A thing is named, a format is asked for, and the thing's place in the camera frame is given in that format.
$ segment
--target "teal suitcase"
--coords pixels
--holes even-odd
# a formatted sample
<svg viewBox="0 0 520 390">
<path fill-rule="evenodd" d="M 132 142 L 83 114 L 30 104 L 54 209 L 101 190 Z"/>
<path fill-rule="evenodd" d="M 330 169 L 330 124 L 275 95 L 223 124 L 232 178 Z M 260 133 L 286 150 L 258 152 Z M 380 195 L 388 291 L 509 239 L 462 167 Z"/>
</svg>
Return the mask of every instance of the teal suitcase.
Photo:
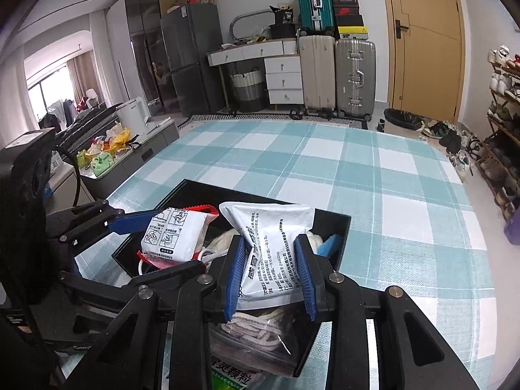
<svg viewBox="0 0 520 390">
<path fill-rule="evenodd" d="M 298 0 L 304 30 L 334 31 L 332 0 Z"/>
</svg>

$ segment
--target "laundry basket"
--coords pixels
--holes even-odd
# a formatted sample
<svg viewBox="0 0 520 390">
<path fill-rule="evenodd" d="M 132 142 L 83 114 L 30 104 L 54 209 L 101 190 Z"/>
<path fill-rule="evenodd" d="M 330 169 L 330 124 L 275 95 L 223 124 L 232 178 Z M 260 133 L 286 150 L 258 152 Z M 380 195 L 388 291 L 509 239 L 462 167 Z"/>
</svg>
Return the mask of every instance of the laundry basket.
<svg viewBox="0 0 520 390">
<path fill-rule="evenodd" d="M 231 75 L 231 81 L 239 111 L 252 113 L 264 108 L 266 79 L 263 72 L 257 69 L 248 73 Z"/>
</svg>

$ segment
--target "white curtain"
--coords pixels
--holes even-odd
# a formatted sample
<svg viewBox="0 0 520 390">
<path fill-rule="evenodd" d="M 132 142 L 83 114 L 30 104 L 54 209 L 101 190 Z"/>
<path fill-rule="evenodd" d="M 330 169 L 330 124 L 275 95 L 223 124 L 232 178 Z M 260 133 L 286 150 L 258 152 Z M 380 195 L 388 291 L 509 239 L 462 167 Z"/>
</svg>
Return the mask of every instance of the white curtain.
<svg viewBox="0 0 520 390">
<path fill-rule="evenodd" d="M 23 60 L 22 45 L 0 65 L 0 149 L 40 128 L 29 100 Z"/>
<path fill-rule="evenodd" d="M 107 107 L 125 102 L 115 74 L 112 52 L 108 41 L 107 20 L 103 10 L 90 13 L 90 33 L 94 47 L 95 70 Z"/>
</svg>

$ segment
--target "instruction diagram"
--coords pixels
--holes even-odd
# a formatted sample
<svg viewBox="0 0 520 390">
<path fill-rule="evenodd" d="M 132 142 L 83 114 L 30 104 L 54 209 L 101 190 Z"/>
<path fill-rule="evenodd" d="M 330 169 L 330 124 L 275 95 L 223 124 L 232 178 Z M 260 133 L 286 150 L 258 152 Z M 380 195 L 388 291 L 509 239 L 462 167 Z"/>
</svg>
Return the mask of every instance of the instruction diagram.
<svg viewBox="0 0 520 390">
<path fill-rule="evenodd" d="M 170 231 L 165 231 L 161 238 L 161 246 L 165 246 L 170 249 L 175 249 L 175 244 L 179 239 L 179 235 Z"/>
<path fill-rule="evenodd" d="M 157 245 L 159 241 L 159 233 L 155 230 L 150 230 L 145 234 L 145 243 L 150 243 L 152 245 Z"/>
<path fill-rule="evenodd" d="M 170 224 L 175 226 L 184 226 L 184 222 L 186 221 L 186 217 L 188 216 L 187 211 L 173 211 L 172 216 L 170 217 Z"/>
<path fill-rule="evenodd" d="M 166 223 L 166 220 L 168 219 L 168 212 L 161 212 L 161 213 L 158 213 L 155 217 L 153 217 L 154 220 L 156 221 L 162 221 L 164 223 Z"/>
</svg>

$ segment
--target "white medicine packet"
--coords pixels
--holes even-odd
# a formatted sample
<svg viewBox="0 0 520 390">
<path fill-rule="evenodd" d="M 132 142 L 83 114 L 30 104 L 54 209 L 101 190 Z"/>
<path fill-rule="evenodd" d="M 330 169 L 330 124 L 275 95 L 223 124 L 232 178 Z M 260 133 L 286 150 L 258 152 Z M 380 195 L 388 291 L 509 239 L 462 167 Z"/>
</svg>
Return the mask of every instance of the white medicine packet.
<svg viewBox="0 0 520 390">
<path fill-rule="evenodd" d="M 167 208 L 152 218 L 141 240 L 144 255 L 184 263 L 202 249 L 214 214 Z"/>
<path fill-rule="evenodd" d="M 237 309 L 260 309 L 303 300 L 294 240 L 313 227 L 314 208 L 224 202 L 221 214 L 251 246 Z"/>
</svg>

